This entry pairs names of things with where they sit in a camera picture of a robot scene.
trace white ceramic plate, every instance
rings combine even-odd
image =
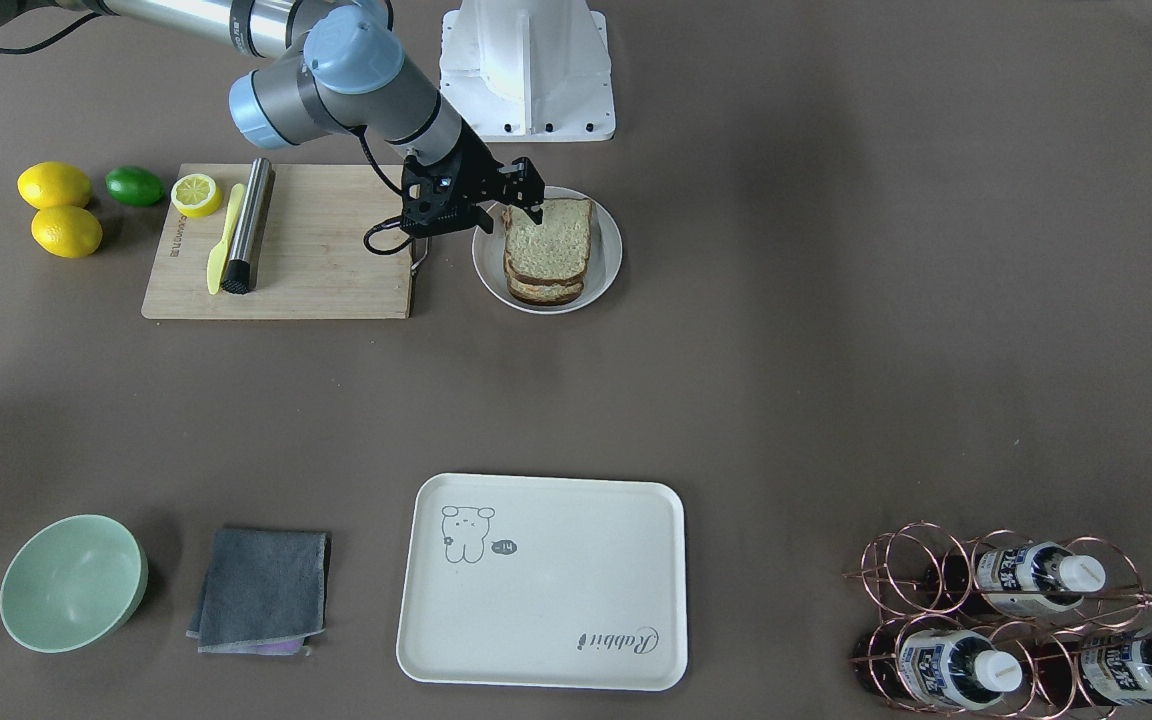
[[[659,483],[430,478],[397,665],[426,683],[672,688],[687,667],[682,502]]]
[[[545,187],[545,197],[573,197],[576,200],[591,200],[591,197],[566,187]],[[562,314],[581,310],[590,302],[598,300],[607,291],[616,273],[621,270],[621,228],[612,219],[607,209],[594,200],[593,237],[590,240],[589,268],[585,270],[585,290],[579,297],[563,305],[528,305],[526,302],[509,295],[508,281],[505,276],[505,228],[500,225],[500,214],[505,205],[494,202],[488,206],[488,214],[494,220],[495,232],[485,233],[482,228],[473,229],[473,268],[479,272],[479,279],[488,287],[492,295],[508,306],[515,306],[524,313]]]

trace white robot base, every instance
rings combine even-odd
[[[465,0],[444,15],[439,90],[485,142],[616,132],[607,18],[585,0]]]

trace toast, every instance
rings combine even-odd
[[[592,200],[550,199],[541,223],[521,210],[505,209],[503,272],[526,286],[575,286],[584,281],[593,242]]]
[[[515,278],[506,278],[509,295],[526,302],[528,305],[566,305],[579,297],[585,290],[585,283],[576,281],[571,285],[528,285]]]

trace bottle label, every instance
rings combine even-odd
[[[954,643],[960,642],[967,630],[937,632],[923,630],[905,638],[901,644],[896,670],[905,681],[905,687],[916,700],[946,710],[984,710],[988,705],[963,697],[950,679],[950,654]]]
[[[996,611],[1018,617],[1041,617],[1070,609],[1071,605],[1058,605],[1047,600],[1046,596],[1029,594],[1038,591],[1034,556],[1053,546],[1055,543],[1051,541],[1023,544],[1020,547],[992,550],[979,556],[975,579],[986,601]],[[1026,594],[1009,594],[1015,592]]]
[[[1152,705],[1152,675],[1140,660],[1144,641],[1132,637],[1145,632],[1123,632],[1092,638],[1079,653],[1083,679],[1117,705]]]

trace light green bowl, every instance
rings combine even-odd
[[[104,515],[74,515],[38,530],[8,566],[0,615],[12,638],[68,652],[104,638],[145,596],[145,551]]]

